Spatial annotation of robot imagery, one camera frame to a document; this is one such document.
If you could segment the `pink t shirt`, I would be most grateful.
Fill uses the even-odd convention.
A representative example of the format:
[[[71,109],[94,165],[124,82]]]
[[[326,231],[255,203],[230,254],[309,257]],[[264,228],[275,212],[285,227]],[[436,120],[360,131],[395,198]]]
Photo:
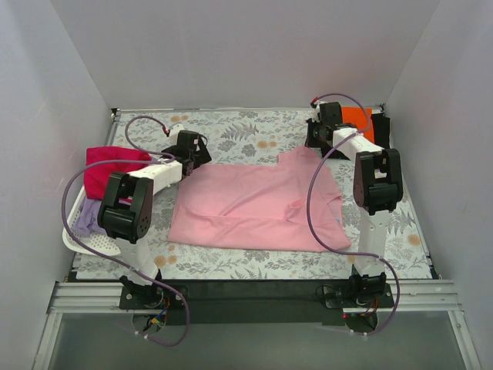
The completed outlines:
[[[168,240],[201,247],[325,252],[351,246],[342,194],[309,148],[274,166],[206,164],[183,180]]]

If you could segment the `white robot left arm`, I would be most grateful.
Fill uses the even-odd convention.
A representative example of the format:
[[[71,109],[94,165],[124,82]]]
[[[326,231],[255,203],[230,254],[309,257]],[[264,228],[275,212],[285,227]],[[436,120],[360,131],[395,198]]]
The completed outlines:
[[[153,198],[212,160],[205,136],[182,129],[173,140],[157,164],[129,173],[112,173],[98,214],[98,225],[116,243],[121,261],[129,270],[123,280],[140,286],[137,298],[147,308],[158,307],[164,298],[163,288],[154,283],[159,268],[147,237]]]

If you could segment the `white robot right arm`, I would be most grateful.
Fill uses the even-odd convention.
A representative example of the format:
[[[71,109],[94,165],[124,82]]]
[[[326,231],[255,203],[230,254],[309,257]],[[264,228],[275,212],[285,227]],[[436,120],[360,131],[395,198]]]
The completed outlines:
[[[306,146],[318,148],[327,160],[335,152],[354,165],[353,197],[360,210],[359,244],[350,277],[322,287],[327,308],[372,307],[392,297],[384,258],[387,226],[404,187],[401,158],[396,149],[385,148],[364,136],[364,130],[343,121],[342,107],[315,98],[314,115],[307,121]]]

